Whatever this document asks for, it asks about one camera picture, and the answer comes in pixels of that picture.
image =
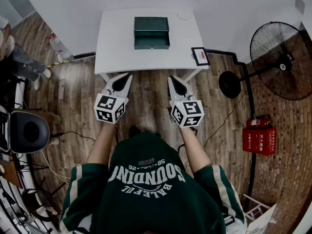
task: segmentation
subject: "picture frame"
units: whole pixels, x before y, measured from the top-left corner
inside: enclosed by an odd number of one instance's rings
[[[210,65],[210,61],[204,47],[191,48],[191,50],[197,66]]]

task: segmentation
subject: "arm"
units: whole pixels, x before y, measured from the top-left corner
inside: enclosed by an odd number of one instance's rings
[[[227,226],[227,229],[234,228],[242,230],[242,232],[246,231],[246,220],[238,195],[222,167],[212,165],[190,128],[180,128],[180,132],[194,179],[208,192],[224,214],[234,218],[235,227],[231,225]]]
[[[112,141],[115,132],[115,125],[104,123],[96,142],[87,158],[86,163],[102,164],[108,166],[109,155],[111,153]]]
[[[185,144],[186,155],[193,174],[204,167],[211,166],[211,161],[199,143],[194,132],[189,127],[180,128],[180,132]]]
[[[108,160],[114,130],[114,124],[104,123],[86,164],[72,170],[59,223],[61,233],[90,232],[92,213],[101,201],[109,177]]]
[[[4,28],[3,42],[0,48],[0,60],[3,60],[5,57],[5,45],[6,45],[6,42],[8,41],[10,31],[11,31],[11,26],[7,24],[6,27]]]

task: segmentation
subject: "red box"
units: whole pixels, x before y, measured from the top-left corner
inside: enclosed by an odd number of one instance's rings
[[[243,129],[243,150],[269,156],[276,150],[276,128]]]

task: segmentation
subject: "fan stand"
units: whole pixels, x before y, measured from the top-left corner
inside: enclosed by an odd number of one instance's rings
[[[263,69],[260,69],[254,73],[249,74],[247,77],[238,78],[236,74],[231,71],[223,72],[219,77],[219,87],[221,92],[230,99],[236,98],[240,94],[241,86],[240,82],[247,78],[262,74],[267,70],[279,67],[282,71],[289,71],[292,69],[292,56],[282,55],[276,62],[275,65],[268,65]]]

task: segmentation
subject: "green sweatshirt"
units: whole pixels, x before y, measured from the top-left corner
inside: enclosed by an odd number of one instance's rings
[[[72,170],[60,220],[62,233],[245,233],[246,220],[220,166],[190,177],[176,152],[154,134],[119,143],[110,169]]]

